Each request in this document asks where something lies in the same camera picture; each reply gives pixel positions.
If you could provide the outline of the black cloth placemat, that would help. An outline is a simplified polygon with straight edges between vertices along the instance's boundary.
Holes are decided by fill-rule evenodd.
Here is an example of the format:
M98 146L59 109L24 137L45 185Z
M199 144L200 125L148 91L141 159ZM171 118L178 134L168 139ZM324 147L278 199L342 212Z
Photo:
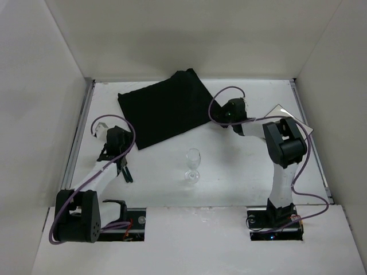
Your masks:
M208 123L212 98L190 68L153 85L119 93L118 103L142 150Z

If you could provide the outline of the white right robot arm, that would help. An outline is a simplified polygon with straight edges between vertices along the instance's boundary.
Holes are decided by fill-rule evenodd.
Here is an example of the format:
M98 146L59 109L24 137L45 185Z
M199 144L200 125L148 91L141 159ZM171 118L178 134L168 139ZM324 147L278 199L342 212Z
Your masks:
M274 164L272 190L266 208L268 219L275 225L294 215L291 185L307 152L306 142L296 121L289 116L250 118L243 98L229 100L210 115L223 127L230 125L240 136L252 136L265 141Z

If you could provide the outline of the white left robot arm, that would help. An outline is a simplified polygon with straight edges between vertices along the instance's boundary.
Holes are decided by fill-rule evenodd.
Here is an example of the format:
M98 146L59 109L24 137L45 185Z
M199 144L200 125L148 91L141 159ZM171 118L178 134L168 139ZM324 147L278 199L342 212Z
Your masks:
M106 187L122 175L127 183L133 178L126 154L134 143L133 132L101 123L94 136L104 143L92 171L73 189L63 189L56 196L54 222L49 242L94 243L102 233L131 225L124 200L101 199Z

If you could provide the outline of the clear wine glass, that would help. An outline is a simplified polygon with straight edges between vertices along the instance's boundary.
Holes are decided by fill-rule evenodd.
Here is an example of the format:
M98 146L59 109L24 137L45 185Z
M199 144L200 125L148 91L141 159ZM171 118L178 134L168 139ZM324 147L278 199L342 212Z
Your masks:
M198 149L191 148L186 154L186 164L188 170L185 172L185 180L190 184L195 184L200 179L198 168L201 163L201 154Z

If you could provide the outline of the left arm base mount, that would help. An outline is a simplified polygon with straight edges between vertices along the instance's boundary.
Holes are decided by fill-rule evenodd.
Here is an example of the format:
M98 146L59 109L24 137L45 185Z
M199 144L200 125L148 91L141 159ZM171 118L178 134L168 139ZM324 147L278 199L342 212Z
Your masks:
M104 200L100 211L103 223L98 242L143 242L146 208L128 208L125 201Z

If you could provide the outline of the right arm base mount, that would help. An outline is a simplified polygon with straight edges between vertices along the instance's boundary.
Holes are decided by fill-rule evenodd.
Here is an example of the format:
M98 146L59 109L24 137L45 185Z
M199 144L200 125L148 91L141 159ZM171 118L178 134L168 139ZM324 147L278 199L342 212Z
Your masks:
M266 207L247 210L246 226L251 241L302 241L303 225L294 205L277 212Z

